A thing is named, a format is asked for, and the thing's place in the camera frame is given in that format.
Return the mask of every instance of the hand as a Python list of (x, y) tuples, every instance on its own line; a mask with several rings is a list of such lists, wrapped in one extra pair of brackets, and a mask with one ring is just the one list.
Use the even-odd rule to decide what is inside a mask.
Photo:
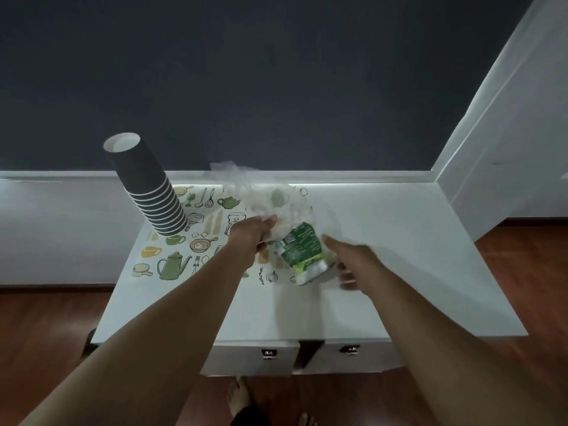
[(276, 214), (266, 220), (257, 216), (237, 222), (231, 227), (227, 246), (243, 254), (248, 264), (247, 269), (254, 263), (255, 254), (266, 248), (266, 243), (262, 242), (262, 239), (269, 234), (277, 219)]
[(376, 281), (377, 272), (390, 272), (367, 245), (351, 245), (323, 235), (325, 245), (337, 254), (337, 268), (345, 290), (361, 290), (367, 296)]

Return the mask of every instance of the dark gray wall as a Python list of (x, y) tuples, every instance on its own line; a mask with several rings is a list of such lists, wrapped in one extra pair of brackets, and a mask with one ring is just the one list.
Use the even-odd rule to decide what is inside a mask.
[(531, 0), (2, 0), (2, 170), (428, 170)]

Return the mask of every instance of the green teapot illustration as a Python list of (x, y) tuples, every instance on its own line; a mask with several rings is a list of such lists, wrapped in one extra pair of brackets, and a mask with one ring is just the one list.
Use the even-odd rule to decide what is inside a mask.
[[(180, 254), (179, 251), (176, 251), (173, 254), (170, 254), (167, 258), (163, 258), (158, 262), (158, 273), (160, 274), (160, 279), (178, 279), (181, 275), (185, 266), (188, 264), (189, 259), (191, 256), (185, 259), (183, 263), (181, 263), (181, 259), (183, 256)], [(160, 263), (165, 261), (164, 267), (160, 270)]]
[(218, 199), (217, 203), (219, 203), (225, 209), (232, 209), (235, 206), (237, 206), (239, 203), (241, 203), (241, 201), (231, 196), (231, 197), (225, 197), (224, 199)]

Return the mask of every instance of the bare foot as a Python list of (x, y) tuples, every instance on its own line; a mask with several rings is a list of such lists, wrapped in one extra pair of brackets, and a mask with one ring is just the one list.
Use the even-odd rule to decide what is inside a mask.
[(300, 420), (298, 420), (298, 426), (317, 426), (317, 423), (313, 417), (308, 417), (304, 412), (300, 416)]
[(248, 393), (245, 381), (242, 378), (234, 380), (227, 392), (227, 401), (231, 415), (235, 417), (243, 408), (251, 405), (251, 396)]

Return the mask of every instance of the left hand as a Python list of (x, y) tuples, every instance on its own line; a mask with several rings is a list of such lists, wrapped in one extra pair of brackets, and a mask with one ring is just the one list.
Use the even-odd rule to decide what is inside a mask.
[(266, 243), (262, 242), (262, 238), (274, 227), (277, 219), (276, 214), (266, 220), (256, 216), (237, 222), (231, 227), (227, 246), (231, 246), (243, 254), (248, 264), (247, 269), (254, 263), (256, 253), (266, 248)]

